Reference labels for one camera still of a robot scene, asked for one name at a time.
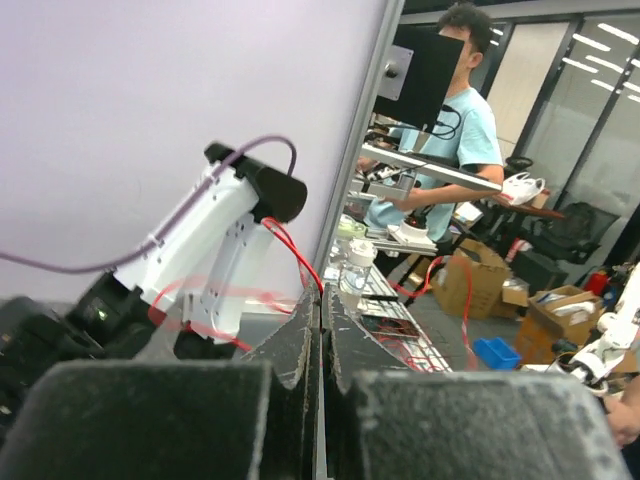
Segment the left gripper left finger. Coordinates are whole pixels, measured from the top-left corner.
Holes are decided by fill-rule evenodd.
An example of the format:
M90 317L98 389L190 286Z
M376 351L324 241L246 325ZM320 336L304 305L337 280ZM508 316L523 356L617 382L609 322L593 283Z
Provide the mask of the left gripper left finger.
M312 479L320 296L234 360L82 360L31 388L1 451L5 479Z

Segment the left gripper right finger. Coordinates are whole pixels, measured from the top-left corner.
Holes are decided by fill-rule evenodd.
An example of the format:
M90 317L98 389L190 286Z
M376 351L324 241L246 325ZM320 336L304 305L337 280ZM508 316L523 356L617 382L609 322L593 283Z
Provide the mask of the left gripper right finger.
M596 399L535 372L409 368L322 296L326 455L336 479L625 479Z

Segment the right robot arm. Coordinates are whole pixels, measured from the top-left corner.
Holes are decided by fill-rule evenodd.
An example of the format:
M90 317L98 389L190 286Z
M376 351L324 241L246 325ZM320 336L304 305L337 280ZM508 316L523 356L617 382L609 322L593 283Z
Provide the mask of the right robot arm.
M181 358L227 358L250 284L282 226L302 211L305 183L220 143L192 191L133 253L98 270L64 315L26 296L1 308L1 412L14 412L54 365L130 360L153 335Z

